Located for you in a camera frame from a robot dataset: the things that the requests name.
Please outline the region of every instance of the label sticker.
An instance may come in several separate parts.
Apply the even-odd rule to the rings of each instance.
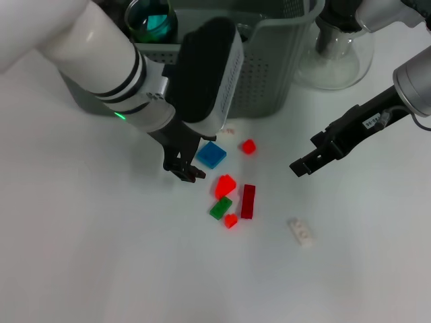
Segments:
[[[371,129],[372,127],[374,127],[374,125],[377,123],[377,121],[380,118],[380,113],[372,116],[369,119],[366,119],[362,124],[367,128],[367,129]]]

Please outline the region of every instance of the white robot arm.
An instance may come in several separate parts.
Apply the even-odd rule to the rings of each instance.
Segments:
[[[244,60],[233,22],[216,18],[186,35],[168,66],[141,55],[91,1],[0,0],[0,71],[32,48],[157,140],[165,170],[205,177],[191,161],[200,139],[223,127]]]
[[[411,28],[426,22],[429,30],[431,1],[362,0],[356,21],[367,32],[375,32],[393,22],[403,22]],[[363,140],[408,115],[421,129],[431,131],[416,118],[416,115],[431,115],[431,46],[396,69],[393,81],[394,86],[363,106],[354,106],[325,132],[315,135],[311,141],[316,149],[290,165],[294,173],[298,177],[311,175],[333,160],[344,158]]]

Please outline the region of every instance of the gray plastic container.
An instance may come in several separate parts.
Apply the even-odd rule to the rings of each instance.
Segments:
[[[178,17],[178,43],[213,17],[230,17],[247,40],[244,65],[229,117],[262,117],[286,100],[311,23],[325,0],[170,0]],[[137,44],[153,61],[173,64],[176,44]],[[66,79],[75,101],[88,112],[106,114],[93,98]]]

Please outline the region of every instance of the small red cube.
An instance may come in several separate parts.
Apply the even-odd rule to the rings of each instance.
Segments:
[[[230,229],[238,223],[238,218],[235,214],[228,214],[224,217],[224,225]]]
[[[253,140],[249,139],[245,143],[242,144],[242,151],[247,155],[251,155],[256,151],[256,144]]]

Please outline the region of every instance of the white lego brick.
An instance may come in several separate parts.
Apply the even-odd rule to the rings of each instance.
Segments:
[[[313,240],[309,228],[299,219],[289,221],[290,229],[302,247],[308,248],[312,246]]]

